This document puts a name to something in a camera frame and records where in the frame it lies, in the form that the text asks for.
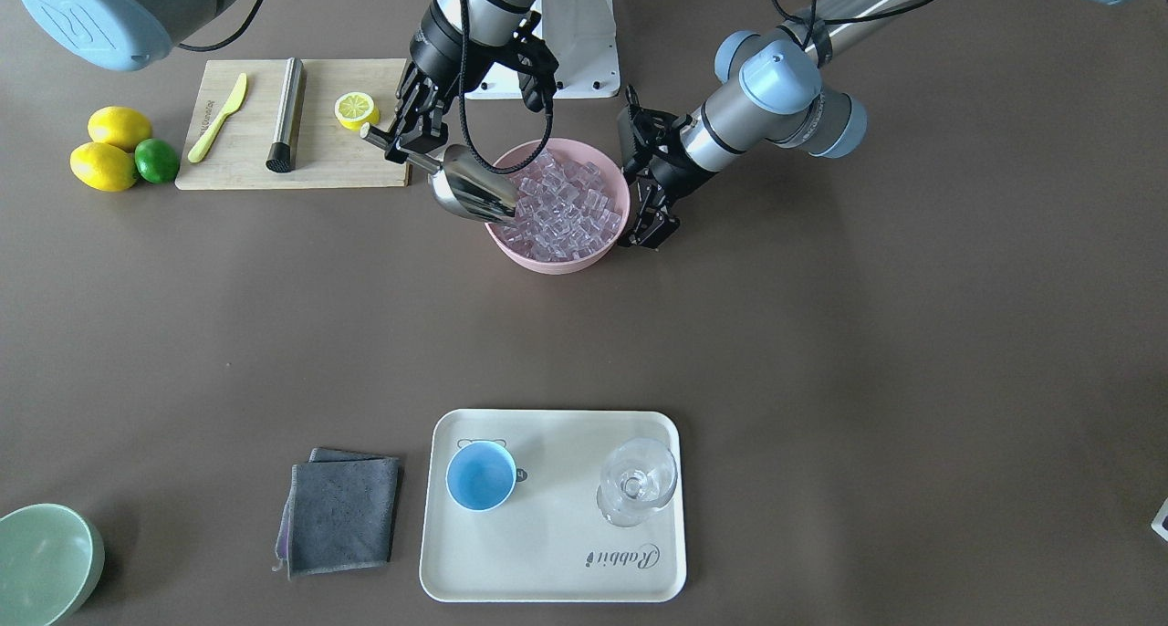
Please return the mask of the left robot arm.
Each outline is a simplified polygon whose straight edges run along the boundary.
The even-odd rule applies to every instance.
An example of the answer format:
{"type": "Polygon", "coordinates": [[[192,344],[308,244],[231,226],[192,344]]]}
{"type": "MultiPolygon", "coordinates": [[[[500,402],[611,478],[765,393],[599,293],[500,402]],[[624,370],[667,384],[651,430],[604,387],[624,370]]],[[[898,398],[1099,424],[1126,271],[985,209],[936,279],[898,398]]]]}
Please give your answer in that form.
{"type": "Polygon", "coordinates": [[[738,160],[770,142],[819,159],[858,148],[865,107],[827,86],[821,70],[844,49],[911,11],[939,0],[809,0],[780,11],[771,32],[734,32],[714,55],[719,86],[684,114],[645,107],[634,86],[618,116],[624,178],[637,210],[620,246],[655,249],[674,234],[674,206],[738,160]]]}

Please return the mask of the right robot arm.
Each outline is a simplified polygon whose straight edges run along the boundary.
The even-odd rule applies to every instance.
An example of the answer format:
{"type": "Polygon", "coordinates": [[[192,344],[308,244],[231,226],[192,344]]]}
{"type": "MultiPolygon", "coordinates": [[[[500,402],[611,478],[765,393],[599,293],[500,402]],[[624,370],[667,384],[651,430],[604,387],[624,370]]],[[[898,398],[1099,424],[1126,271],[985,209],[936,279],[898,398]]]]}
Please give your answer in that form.
{"type": "MultiPolygon", "coordinates": [[[[237,0],[21,0],[60,46],[91,64],[139,70],[187,48],[187,40],[237,0]]],[[[491,68],[520,76],[527,110],[554,118],[555,58],[538,39],[537,0],[433,0],[413,32],[392,121],[374,142],[387,160],[442,148],[445,116],[480,86],[491,68]]]]}

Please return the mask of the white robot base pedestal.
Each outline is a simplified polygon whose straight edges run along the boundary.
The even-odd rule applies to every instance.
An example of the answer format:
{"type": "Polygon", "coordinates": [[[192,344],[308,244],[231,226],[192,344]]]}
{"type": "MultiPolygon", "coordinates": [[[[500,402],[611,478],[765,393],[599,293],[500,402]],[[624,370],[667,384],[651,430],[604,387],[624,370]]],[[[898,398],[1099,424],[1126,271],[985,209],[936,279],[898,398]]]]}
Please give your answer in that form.
{"type": "Polygon", "coordinates": [[[543,39],[558,61],[556,97],[595,99],[619,89],[616,19],[610,0],[468,0],[470,35],[484,47],[501,47],[517,32],[529,11],[541,22],[543,39]]]}

